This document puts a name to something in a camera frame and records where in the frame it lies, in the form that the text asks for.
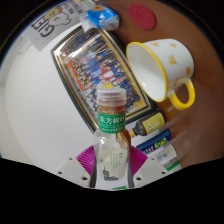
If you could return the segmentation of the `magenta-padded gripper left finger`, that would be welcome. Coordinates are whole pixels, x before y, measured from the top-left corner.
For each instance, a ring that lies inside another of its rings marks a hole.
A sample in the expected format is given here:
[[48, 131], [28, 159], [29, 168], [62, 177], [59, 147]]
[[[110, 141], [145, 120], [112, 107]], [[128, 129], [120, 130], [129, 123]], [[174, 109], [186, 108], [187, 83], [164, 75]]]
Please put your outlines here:
[[57, 171], [57, 175], [84, 188], [90, 188], [94, 160], [94, 147], [90, 146], [78, 156], [68, 158]]

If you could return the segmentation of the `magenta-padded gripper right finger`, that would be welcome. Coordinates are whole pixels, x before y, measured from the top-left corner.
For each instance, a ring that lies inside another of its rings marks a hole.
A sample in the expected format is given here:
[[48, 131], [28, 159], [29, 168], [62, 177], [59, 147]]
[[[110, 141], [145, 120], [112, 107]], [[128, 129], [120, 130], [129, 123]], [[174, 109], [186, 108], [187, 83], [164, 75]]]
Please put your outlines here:
[[149, 158], [135, 147], [131, 147], [129, 178], [133, 188], [140, 188], [168, 175], [166, 168], [157, 158]]

